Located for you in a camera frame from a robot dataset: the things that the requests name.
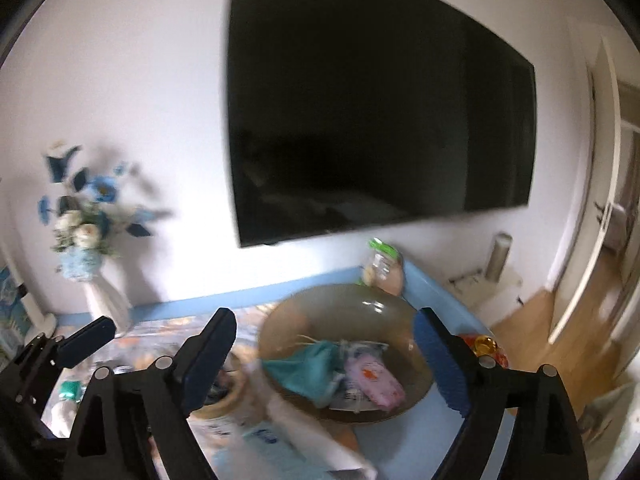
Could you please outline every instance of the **cylindrical speaker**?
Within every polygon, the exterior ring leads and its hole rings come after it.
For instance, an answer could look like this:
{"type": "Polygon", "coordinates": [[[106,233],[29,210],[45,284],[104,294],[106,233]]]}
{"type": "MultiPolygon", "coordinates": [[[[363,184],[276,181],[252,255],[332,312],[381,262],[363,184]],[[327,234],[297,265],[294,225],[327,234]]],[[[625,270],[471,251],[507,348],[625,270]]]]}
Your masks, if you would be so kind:
{"type": "Polygon", "coordinates": [[[509,256],[513,238],[507,233],[498,233],[494,238],[494,250],[491,252],[489,263],[486,266],[484,277],[488,282],[498,283],[504,269],[504,264],[509,256]]]}

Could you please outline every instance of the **blue gripper pad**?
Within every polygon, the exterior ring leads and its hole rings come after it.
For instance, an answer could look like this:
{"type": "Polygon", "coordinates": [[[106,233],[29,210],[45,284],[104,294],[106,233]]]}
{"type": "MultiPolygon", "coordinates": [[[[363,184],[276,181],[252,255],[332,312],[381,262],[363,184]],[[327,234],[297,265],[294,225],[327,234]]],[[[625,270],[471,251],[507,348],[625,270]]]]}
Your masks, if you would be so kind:
{"type": "Polygon", "coordinates": [[[433,372],[438,390],[447,406],[466,417],[471,410],[471,401],[466,375],[450,351],[454,337],[466,347],[462,339],[449,333],[430,308],[423,308],[416,314],[414,340],[433,372]]]}

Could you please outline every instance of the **wooden floor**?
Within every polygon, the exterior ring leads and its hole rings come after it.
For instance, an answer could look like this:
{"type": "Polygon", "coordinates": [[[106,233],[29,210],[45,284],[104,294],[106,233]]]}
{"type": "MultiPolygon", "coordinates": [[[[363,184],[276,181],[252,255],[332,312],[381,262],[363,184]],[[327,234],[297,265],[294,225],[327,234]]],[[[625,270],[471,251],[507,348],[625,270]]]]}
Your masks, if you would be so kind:
{"type": "Polygon", "coordinates": [[[555,344],[547,342],[554,303],[551,292],[538,293],[492,331],[512,368],[535,371],[545,363],[555,366],[579,416],[585,404],[616,387],[613,373],[620,347],[609,340],[607,315],[619,290],[618,263],[603,250],[576,311],[555,344]]]}

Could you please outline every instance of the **glass bowl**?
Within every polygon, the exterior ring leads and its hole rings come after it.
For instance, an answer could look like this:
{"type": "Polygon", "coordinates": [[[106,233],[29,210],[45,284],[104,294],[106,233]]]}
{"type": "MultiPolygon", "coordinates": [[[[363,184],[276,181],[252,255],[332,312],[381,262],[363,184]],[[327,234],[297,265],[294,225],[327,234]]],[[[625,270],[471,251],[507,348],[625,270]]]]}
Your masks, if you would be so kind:
{"type": "Polygon", "coordinates": [[[398,379],[404,403],[383,412],[344,412],[317,409],[310,400],[284,389],[264,370],[271,386],[288,402],[319,419],[347,424],[371,424],[400,415],[421,400],[433,382],[431,370],[414,342],[416,310],[405,300],[363,285],[320,285],[282,301],[265,320],[258,336],[262,360],[281,359],[302,348],[307,336],[315,340],[387,343],[386,368],[398,379]]]}

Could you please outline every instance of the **black tv screen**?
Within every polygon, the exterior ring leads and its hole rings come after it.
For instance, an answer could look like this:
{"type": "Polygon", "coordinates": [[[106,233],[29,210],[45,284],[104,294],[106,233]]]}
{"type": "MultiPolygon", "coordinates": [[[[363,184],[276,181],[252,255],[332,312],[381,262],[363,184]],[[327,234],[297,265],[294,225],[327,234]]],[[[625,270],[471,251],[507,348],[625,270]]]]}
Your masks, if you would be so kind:
{"type": "Polygon", "coordinates": [[[526,205],[534,69],[440,0],[231,0],[242,246],[526,205]]]}

